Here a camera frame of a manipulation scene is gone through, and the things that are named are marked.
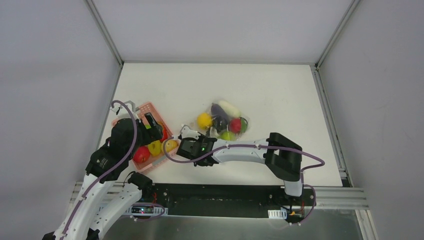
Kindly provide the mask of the green fake lime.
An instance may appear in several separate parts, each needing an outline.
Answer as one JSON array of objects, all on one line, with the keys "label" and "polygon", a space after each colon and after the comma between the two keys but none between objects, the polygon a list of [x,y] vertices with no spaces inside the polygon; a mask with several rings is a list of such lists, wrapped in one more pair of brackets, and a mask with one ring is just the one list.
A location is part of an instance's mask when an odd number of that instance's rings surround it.
[{"label": "green fake lime", "polygon": [[235,133],[231,131],[223,131],[219,136],[219,139],[225,140],[225,141],[235,141],[237,139],[237,136]]}]

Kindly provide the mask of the clear zip top bag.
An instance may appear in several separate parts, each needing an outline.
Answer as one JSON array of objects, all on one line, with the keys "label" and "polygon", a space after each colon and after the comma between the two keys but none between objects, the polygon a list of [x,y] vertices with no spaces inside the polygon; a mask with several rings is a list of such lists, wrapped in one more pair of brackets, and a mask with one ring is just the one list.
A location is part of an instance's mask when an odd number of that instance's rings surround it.
[{"label": "clear zip top bag", "polygon": [[206,137],[227,141],[239,140],[251,128],[250,118],[223,98],[208,103],[187,125]]}]

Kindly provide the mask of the white fake radish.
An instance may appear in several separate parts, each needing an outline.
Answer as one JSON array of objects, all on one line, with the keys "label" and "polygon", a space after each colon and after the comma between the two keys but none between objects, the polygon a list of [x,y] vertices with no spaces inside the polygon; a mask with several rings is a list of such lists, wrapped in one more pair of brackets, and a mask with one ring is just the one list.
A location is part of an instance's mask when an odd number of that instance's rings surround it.
[{"label": "white fake radish", "polygon": [[226,100],[219,100],[217,104],[226,112],[228,116],[232,118],[239,118],[242,116],[242,112]]}]

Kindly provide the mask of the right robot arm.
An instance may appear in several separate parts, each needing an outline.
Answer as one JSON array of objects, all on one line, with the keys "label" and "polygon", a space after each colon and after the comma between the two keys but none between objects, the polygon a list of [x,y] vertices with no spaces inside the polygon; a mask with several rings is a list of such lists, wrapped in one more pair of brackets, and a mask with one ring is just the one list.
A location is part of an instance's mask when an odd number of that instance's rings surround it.
[{"label": "right robot arm", "polygon": [[183,138],[176,154],[188,160],[202,156],[194,165],[212,167],[226,162],[258,163],[267,166],[284,183],[284,200],[296,205],[304,198],[301,180],[302,147],[280,133],[254,141],[231,141],[201,135]]}]

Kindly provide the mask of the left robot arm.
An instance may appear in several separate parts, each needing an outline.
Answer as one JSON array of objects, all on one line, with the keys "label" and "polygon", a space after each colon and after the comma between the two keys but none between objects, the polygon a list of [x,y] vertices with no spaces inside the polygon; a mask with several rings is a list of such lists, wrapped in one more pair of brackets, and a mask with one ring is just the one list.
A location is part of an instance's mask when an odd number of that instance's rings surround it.
[{"label": "left robot arm", "polygon": [[132,173],[122,191],[103,209],[102,200],[129,165],[137,149],[160,140],[163,127],[152,113],[144,114],[149,128],[138,117],[119,119],[104,145],[90,157],[81,190],[62,224],[43,236],[45,240],[102,240],[111,226],[137,201],[153,195],[153,181]]}]

